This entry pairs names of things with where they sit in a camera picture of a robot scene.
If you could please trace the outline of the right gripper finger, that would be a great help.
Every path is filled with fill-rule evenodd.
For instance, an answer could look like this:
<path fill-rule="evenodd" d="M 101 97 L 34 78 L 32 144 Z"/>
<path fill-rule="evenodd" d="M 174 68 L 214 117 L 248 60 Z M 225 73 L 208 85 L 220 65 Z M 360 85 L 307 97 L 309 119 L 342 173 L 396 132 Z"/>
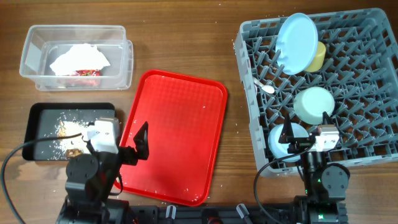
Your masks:
<path fill-rule="evenodd" d="M 333 121 L 331 120 L 330 116 L 326 111 L 323 112 L 322 116 L 323 116 L 322 125 L 329 125 L 329 124 L 333 125 Z"/>
<path fill-rule="evenodd" d="M 290 144 L 295 142 L 294 132 L 289 114 L 284 118 L 284 124 L 278 140 L 281 144 Z"/>

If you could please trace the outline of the small light blue bowl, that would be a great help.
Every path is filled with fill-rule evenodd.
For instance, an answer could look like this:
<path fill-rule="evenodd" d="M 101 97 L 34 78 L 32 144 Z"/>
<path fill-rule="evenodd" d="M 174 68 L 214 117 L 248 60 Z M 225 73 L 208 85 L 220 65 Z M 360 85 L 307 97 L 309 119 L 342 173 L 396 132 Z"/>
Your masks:
<path fill-rule="evenodd" d="M 289 144 L 279 143 L 279 138 L 282 133 L 283 127 L 284 127 L 283 124 L 278 124 L 276 127 L 271 129 L 268 137 L 269 149 L 271 150 L 272 154 L 276 159 L 290 156 L 290 154 L 288 153 Z M 298 138 L 309 137 L 307 130 L 297 123 L 292 123 L 292 129 L 295 137 Z"/>

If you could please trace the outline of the mint green bowl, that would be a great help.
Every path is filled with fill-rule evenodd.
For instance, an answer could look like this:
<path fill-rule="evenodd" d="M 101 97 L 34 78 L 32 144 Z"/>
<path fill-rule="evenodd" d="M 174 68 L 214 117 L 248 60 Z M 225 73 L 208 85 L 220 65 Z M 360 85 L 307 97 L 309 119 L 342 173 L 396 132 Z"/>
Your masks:
<path fill-rule="evenodd" d="M 323 121 L 323 113 L 330 116 L 335 109 L 332 94 L 321 87 L 310 87 L 299 92 L 294 98 L 294 111 L 301 121 L 318 125 Z"/>

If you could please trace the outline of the grey dishwasher rack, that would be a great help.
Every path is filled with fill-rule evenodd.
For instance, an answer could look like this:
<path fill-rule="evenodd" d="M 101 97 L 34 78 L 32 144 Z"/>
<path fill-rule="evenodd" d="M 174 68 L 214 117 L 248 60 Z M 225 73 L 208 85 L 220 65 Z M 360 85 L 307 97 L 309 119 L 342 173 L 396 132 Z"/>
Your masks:
<path fill-rule="evenodd" d="M 272 128 L 286 114 L 298 123 L 294 98 L 309 87 L 327 89 L 335 99 L 333 122 L 341 131 L 329 163 L 366 166 L 397 160 L 397 41 L 382 9 L 311 15 L 326 46 L 322 68 L 286 75 L 277 64 L 275 45 L 284 18 L 246 21 L 234 49 L 248 103 L 249 130 L 257 169 L 263 177 L 295 175 L 293 162 L 276 162 L 268 145 Z M 257 78 L 275 89 L 268 94 Z"/>

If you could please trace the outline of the red plastic serving tray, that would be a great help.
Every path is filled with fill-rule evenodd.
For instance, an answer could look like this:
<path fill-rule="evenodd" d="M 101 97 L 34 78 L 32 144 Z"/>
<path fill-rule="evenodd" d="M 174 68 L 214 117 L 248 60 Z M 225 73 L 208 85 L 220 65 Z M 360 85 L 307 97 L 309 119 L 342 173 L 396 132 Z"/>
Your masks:
<path fill-rule="evenodd" d="M 149 157 L 120 168 L 115 187 L 124 192 L 190 207 L 208 197 L 228 91 L 220 82 L 162 70 L 139 81 L 120 140 L 134 146 L 149 124 Z"/>

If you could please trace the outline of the white plastic spoon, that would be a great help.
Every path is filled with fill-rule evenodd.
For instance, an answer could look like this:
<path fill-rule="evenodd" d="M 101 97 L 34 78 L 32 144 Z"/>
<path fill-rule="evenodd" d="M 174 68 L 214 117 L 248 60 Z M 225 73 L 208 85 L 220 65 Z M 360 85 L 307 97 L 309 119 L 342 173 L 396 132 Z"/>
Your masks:
<path fill-rule="evenodd" d="M 257 78 L 252 78 L 253 82 L 255 85 L 257 85 L 258 87 L 261 88 L 261 90 L 263 90 L 264 92 L 268 93 L 268 94 L 274 94 L 275 93 L 275 89 L 273 86 L 271 85 L 265 85 L 263 83 L 261 83 Z"/>

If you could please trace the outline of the yellow plastic cup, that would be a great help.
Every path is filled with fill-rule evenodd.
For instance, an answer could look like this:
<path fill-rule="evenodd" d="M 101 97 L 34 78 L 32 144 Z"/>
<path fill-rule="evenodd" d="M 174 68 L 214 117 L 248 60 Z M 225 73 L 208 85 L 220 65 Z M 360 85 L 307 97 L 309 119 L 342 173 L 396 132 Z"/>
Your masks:
<path fill-rule="evenodd" d="M 311 64 L 305 69 L 306 72 L 316 72 L 322 68 L 326 55 L 326 46 L 323 42 L 318 42 L 317 51 Z"/>

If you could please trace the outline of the red candy wrapper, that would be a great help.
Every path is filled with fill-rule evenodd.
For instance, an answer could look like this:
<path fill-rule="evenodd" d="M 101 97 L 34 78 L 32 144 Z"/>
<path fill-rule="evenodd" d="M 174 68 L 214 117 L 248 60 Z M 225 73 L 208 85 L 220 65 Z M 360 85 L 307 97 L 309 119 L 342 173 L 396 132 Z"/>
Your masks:
<path fill-rule="evenodd" d="M 76 70 L 69 77 L 100 77 L 101 72 L 99 70 Z M 100 81 L 97 79 L 88 79 L 88 78 L 75 78 L 75 79 L 67 79 L 63 81 L 63 84 L 68 87 L 83 87 L 83 86 L 98 86 Z"/>

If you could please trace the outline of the large light blue plate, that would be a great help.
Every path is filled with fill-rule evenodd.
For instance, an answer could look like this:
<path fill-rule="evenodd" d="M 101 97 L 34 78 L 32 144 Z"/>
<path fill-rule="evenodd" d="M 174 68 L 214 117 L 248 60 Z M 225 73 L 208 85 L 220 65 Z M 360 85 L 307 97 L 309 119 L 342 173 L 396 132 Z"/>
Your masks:
<path fill-rule="evenodd" d="M 306 14 L 295 13 L 282 24 L 277 35 L 276 52 L 278 66 L 287 75 L 305 70 L 312 62 L 318 48 L 318 31 Z"/>

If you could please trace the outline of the white paper napkin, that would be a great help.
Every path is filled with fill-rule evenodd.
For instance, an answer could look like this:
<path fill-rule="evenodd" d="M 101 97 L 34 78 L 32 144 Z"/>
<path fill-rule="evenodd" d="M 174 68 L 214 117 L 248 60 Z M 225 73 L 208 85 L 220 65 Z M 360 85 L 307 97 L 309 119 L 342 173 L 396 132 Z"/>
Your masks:
<path fill-rule="evenodd" d="M 79 70 L 101 70 L 108 66 L 110 66 L 108 59 L 97 46 L 77 44 L 73 45 L 67 53 L 59 56 L 50 68 L 57 76 L 65 76 Z"/>

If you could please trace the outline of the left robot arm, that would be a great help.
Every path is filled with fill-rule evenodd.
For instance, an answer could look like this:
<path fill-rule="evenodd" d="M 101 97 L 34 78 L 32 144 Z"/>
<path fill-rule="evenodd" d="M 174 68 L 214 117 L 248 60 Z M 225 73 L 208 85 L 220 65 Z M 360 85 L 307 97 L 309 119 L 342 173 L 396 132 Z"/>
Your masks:
<path fill-rule="evenodd" d="M 116 180 L 122 181 L 120 168 L 134 166 L 149 157 L 148 122 L 133 137 L 135 146 L 118 146 L 119 121 L 101 118 L 82 132 L 88 154 L 71 158 L 66 167 L 67 196 L 57 223 L 137 223 L 125 200 L 110 199 Z"/>

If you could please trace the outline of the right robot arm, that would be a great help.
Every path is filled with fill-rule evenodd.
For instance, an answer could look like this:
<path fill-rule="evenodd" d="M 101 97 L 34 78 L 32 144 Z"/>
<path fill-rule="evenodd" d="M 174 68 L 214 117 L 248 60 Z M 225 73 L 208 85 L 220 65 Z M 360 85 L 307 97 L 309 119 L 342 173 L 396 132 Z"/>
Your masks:
<path fill-rule="evenodd" d="M 284 121 L 279 138 L 288 145 L 288 153 L 300 156 L 302 176 L 307 191 L 296 196 L 290 208 L 291 223 L 348 223 L 346 198 L 350 172 L 339 164 L 326 162 L 326 154 L 340 140 L 340 132 L 326 112 L 322 124 L 308 137 L 294 135 L 290 117 Z"/>

